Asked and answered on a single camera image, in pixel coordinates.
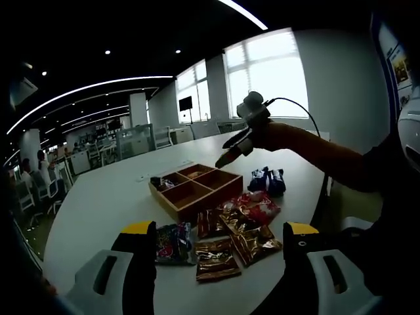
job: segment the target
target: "desk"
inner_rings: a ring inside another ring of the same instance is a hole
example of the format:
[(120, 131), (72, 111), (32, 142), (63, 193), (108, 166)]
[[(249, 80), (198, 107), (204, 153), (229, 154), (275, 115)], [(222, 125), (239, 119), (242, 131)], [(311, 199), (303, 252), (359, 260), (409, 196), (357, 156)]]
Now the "desk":
[[(173, 223), (151, 196), (148, 181), (139, 178), (174, 169), (185, 160), (214, 165), (222, 153), (222, 144), (234, 134), (162, 148), (80, 175), (52, 225), (45, 248), (45, 277), (60, 294), (67, 293), (82, 265), (101, 249), (111, 249), (127, 225), (145, 220), (154, 220), (157, 226)], [(322, 137), (329, 139), (327, 133), (322, 133)], [(245, 190), (251, 171), (266, 165), (284, 169), (287, 191), (283, 198), (274, 199), (282, 212), (270, 225), (274, 235), (282, 240), (284, 222), (310, 223), (325, 175), (290, 150), (254, 149), (224, 169), (242, 174)], [(283, 276), (283, 252), (247, 269), (241, 264), (240, 267), (241, 276), (199, 284), (195, 266), (157, 266), (155, 314), (250, 314)]]

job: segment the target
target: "monitor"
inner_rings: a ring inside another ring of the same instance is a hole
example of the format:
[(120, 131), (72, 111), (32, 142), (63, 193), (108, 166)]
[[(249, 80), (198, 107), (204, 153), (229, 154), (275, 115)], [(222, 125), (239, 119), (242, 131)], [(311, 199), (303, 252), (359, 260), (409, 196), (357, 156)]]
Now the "monitor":
[(192, 108), (192, 97), (186, 97), (182, 100), (179, 100), (179, 111), (190, 110)]

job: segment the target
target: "black cable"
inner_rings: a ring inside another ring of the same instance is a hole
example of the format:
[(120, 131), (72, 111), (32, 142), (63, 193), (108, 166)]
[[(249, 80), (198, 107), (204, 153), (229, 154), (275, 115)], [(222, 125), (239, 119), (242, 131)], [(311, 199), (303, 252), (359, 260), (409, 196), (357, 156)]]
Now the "black cable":
[(296, 104), (296, 105), (298, 105), (300, 108), (302, 108), (308, 115), (309, 115), (309, 117), (311, 118), (311, 120), (312, 120), (312, 122), (314, 123), (314, 126), (315, 126), (315, 129), (316, 129), (316, 132), (317, 132), (317, 134), (318, 134), (318, 136), (321, 138), (321, 134), (320, 134), (320, 131), (318, 130), (318, 126), (316, 125), (316, 122), (315, 122), (315, 119), (312, 117), (312, 115), (305, 109), (305, 107), (303, 107), (302, 105), (300, 105), (299, 103), (297, 103), (297, 102), (295, 102), (294, 100), (290, 100), (290, 99), (288, 99), (288, 98), (286, 98), (286, 97), (276, 97), (276, 98), (273, 98), (272, 100), (269, 100), (267, 103), (266, 103), (266, 107), (268, 106), (268, 105), (270, 105), (271, 103), (273, 103), (275, 100), (288, 100), (289, 102), (292, 102), (292, 103), (294, 103), (294, 104)]

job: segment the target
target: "wooden box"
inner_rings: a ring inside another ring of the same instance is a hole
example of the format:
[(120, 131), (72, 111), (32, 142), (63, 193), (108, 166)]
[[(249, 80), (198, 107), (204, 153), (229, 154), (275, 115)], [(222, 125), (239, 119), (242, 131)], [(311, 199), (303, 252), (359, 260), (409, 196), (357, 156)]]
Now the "wooden box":
[(177, 182), (170, 189), (158, 191), (149, 182), (152, 195), (177, 222), (196, 224), (197, 214), (211, 209), (239, 195), (243, 190), (241, 175), (228, 173), (201, 164), (195, 164), (163, 176)]

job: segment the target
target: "ceiling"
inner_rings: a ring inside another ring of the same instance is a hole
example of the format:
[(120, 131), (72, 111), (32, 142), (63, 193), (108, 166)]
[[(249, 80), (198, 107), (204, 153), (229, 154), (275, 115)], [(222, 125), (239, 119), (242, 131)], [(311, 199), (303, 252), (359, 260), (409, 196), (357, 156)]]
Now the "ceiling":
[[(265, 23), (268, 31), (290, 26), (294, 30), (369, 30), (370, 13), (366, 8), (345, 7), (336, 1), (285, 4), (284, 1), (237, 0), (236, 3)], [(37, 3), (34, 8), (26, 7), (16, 12), (20, 19), (10, 27), (8, 39), (12, 51), (10, 79), (27, 77), (38, 90), (15, 109), (10, 106), (8, 118), (1, 126), (4, 133), (30, 110), (68, 91), (127, 77), (176, 76), (192, 64), (221, 53), (223, 48), (263, 32), (217, 0), (154, 0), (120, 5), (110, 3), (100, 7), (88, 3), (42, 7)], [(33, 68), (23, 66), (22, 62)], [(42, 141), (46, 139), (45, 131), (56, 128), (48, 136), (60, 138), (63, 122), (127, 105), (129, 94), (133, 92), (119, 91), (144, 88), (146, 97), (150, 98), (156, 89), (172, 80), (113, 83), (51, 102), (8, 135), (7, 141), (13, 143), (10, 149), (17, 149), (23, 129), (39, 128)], [(126, 108), (112, 111), (112, 114), (124, 111)], [(108, 112), (90, 118), (106, 115)]]

